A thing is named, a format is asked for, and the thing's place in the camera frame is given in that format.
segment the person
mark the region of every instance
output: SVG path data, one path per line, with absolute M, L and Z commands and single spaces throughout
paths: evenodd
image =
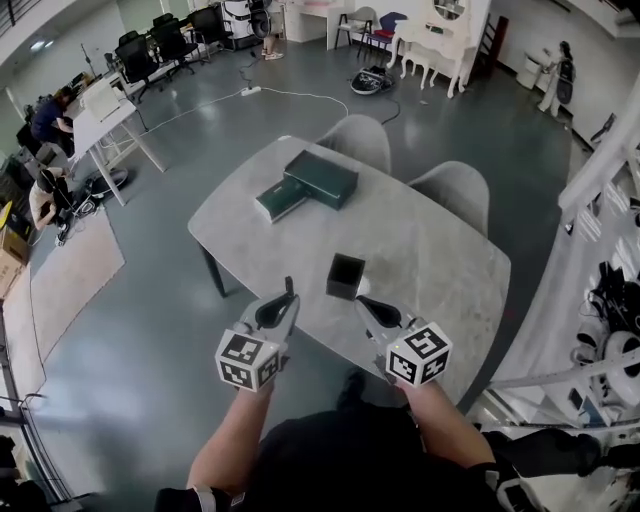
M 566 41 L 560 43 L 560 57 L 547 67 L 546 72 L 551 73 L 551 81 L 542 102 L 538 105 L 538 109 L 541 112 L 546 112 L 551 108 L 551 115 L 558 117 L 560 104 L 568 105 L 571 102 L 573 82 L 576 79 L 573 55 L 571 55 L 569 43 Z
M 159 491 L 155 511 L 544 510 L 438 384 L 398 384 L 414 422 L 362 401 L 363 382 L 355 373 L 337 410 L 287 420 L 262 442 L 273 380 L 240 389 L 187 489 Z
M 61 232 L 66 231 L 67 222 L 62 215 L 73 203 L 65 177 L 67 171 L 59 167 L 49 167 L 38 172 L 35 183 L 29 192 L 31 216 L 38 231 L 51 223 Z
M 283 53 L 276 51 L 276 34 L 282 33 L 283 20 L 280 2 L 273 0 L 267 7 L 269 18 L 271 20 L 271 29 L 269 35 L 264 38 L 262 46 L 262 56 L 264 60 L 278 60 L 284 57 Z
M 40 142 L 57 144 L 67 158 L 75 153 L 73 127 L 64 116 L 72 97 L 71 89 L 63 87 L 38 109 L 31 121 L 31 134 Z

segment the floor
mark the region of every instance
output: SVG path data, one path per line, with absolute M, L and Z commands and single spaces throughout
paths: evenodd
M 326 52 L 319 41 L 289 44 L 286 54 L 245 74 L 254 85 L 334 96 L 351 113 L 381 121 L 395 114 L 387 97 L 351 92 L 348 80 L 363 65 L 355 50 Z M 140 110 L 146 124 L 238 91 L 244 87 L 238 68 L 251 62 L 248 51 L 222 53 L 198 65 L 196 76 L 181 73 L 164 92 L 145 96 Z M 505 315 L 490 357 L 460 404 L 468 408 L 508 349 L 544 270 L 559 220 L 556 199 L 569 171 L 570 131 L 535 109 L 536 97 L 502 71 L 451 101 L 444 82 L 421 93 L 418 76 L 399 80 L 389 97 L 402 107 L 386 125 L 394 176 L 408 181 L 452 159 L 476 167 L 491 190 L 489 236 L 511 258 Z M 123 191 L 129 204 L 121 208 L 110 200 L 107 210 L 126 264 L 53 350 L 41 390 L 46 400 L 32 403 L 67 486 L 78 494 L 100 493 L 98 510 L 148 510 L 159 488 L 183 486 L 234 394 L 219 381 L 213 355 L 223 329 L 253 296 L 228 274 L 223 279 L 231 296 L 217 295 L 187 231 L 189 218 L 240 163 L 275 138 L 315 140 L 343 115 L 342 106 L 326 99 L 266 91 L 238 96 L 148 136 L 169 166 L 165 174 L 139 152 L 125 161 L 135 173 Z M 85 159 L 78 175 L 90 167 Z M 36 246 L 36 268 L 53 237 L 53 230 L 45 232 Z M 267 428 L 332 407 L 349 369 L 299 331 L 290 352 Z

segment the shoe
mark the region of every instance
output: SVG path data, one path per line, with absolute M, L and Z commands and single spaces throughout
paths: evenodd
M 344 386 L 338 396 L 337 410 L 349 409 L 362 403 L 362 394 L 366 386 L 364 372 L 359 368 L 350 370 L 345 379 Z
M 278 60 L 278 59 L 281 59 L 282 57 L 284 57 L 284 53 L 273 52 L 273 53 L 269 53 L 268 55 L 265 55 L 264 60 Z

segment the desk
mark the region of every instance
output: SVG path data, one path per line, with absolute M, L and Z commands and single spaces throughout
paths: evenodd
M 341 211 L 307 201 L 269 224 L 254 198 L 281 180 L 303 149 L 357 171 L 358 188 Z M 200 206 L 189 231 L 209 255 L 214 278 L 217 260 L 265 297 L 290 275 L 301 299 L 296 325 L 379 375 L 353 303 L 325 294 L 336 252 L 366 260 L 372 295 L 404 302 L 453 341 L 440 382 L 454 402 L 478 373 L 502 317 L 511 264 L 489 240 L 383 172 L 297 138 L 273 142 L 241 165 Z
M 97 121 L 95 117 L 91 115 L 91 112 L 86 109 L 83 110 L 73 121 L 73 132 L 76 146 L 76 152 L 73 155 L 74 160 L 80 160 L 80 158 L 89 152 L 105 181 L 109 184 L 109 188 L 113 192 L 113 195 L 116 196 L 118 202 L 122 206 L 126 203 L 122 198 L 120 191 L 113 183 L 109 170 L 126 158 L 129 153 L 139 147 L 145 152 L 155 166 L 160 169 L 160 171 L 164 172 L 166 169 L 156 155 L 151 151 L 151 148 L 149 148 L 147 143 L 144 142 L 137 134 L 135 126 L 132 125 L 130 117 L 135 113 L 135 111 L 136 107 L 133 103 L 127 99 L 121 99 L 120 108 L 112 112 L 102 121 Z M 133 142 L 123 151 L 118 149 L 118 155 L 113 160 L 107 162 L 104 158 L 102 148 L 100 147 L 100 140 L 118 126 L 122 126 L 125 129 Z
M 401 39 L 408 46 L 408 48 L 405 48 L 405 52 L 410 52 L 410 45 L 412 43 L 417 43 L 427 50 L 438 52 L 445 59 L 454 61 L 454 68 L 453 73 L 451 74 L 451 82 L 449 83 L 447 96 L 450 99 L 453 98 L 453 90 L 456 83 L 458 82 L 458 79 L 458 90 L 460 92 L 464 92 L 465 89 L 463 82 L 465 82 L 468 78 L 473 62 L 467 60 L 467 69 L 464 70 L 463 64 L 465 61 L 467 50 L 474 49 L 473 46 L 461 45 L 458 41 L 454 40 L 448 35 L 438 34 L 437 32 L 433 32 L 427 29 L 425 26 L 418 25 L 411 22 L 410 20 L 401 20 L 396 23 L 396 31 L 391 43 L 391 61 L 387 64 L 387 68 L 389 69 L 391 69 L 396 63 L 396 58 L 398 56 L 398 45 L 400 44 Z

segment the white table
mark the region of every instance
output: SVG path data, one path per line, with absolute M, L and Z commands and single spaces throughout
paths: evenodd
M 120 191 L 111 179 L 109 170 L 113 169 L 113 167 L 126 158 L 132 151 L 139 147 L 161 172 L 166 170 L 166 167 L 151 151 L 151 148 L 147 143 L 142 140 L 140 135 L 138 135 L 136 127 L 131 121 L 131 116 L 135 112 L 136 107 L 133 103 L 128 99 L 123 98 L 120 100 L 120 107 L 102 121 L 98 121 L 87 109 L 83 110 L 73 121 L 73 133 L 76 148 L 73 158 L 78 161 L 87 152 L 89 152 L 105 181 L 109 185 L 109 188 L 113 192 L 113 195 L 116 196 L 118 202 L 122 206 L 126 203 L 122 198 Z M 122 126 L 122 128 L 124 128 L 131 137 L 132 142 L 124 150 L 120 150 L 118 146 L 115 146 L 118 151 L 117 156 L 112 160 L 107 161 L 104 157 L 102 147 L 100 146 L 100 141 L 118 126 Z
M 340 211 L 309 200 L 270 224 L 255 197 L 282 179 L 307 149 L 359 173 Z M 233 172 L 189 222 L 221 293 L 216 260 L 258 297 L 293 278 L 301 298 L 296 325 L 341 356 L 379 375 L 375 347 L 352 302 L 325 294 L 336 252 L 366 261 L 371 294 L 434 320 L 454 343 L 440 379 L 454 402 L 467 391 L 493 344 L 510 262 L 475 229 L 385 173 L 296 138 L 273 142 Z

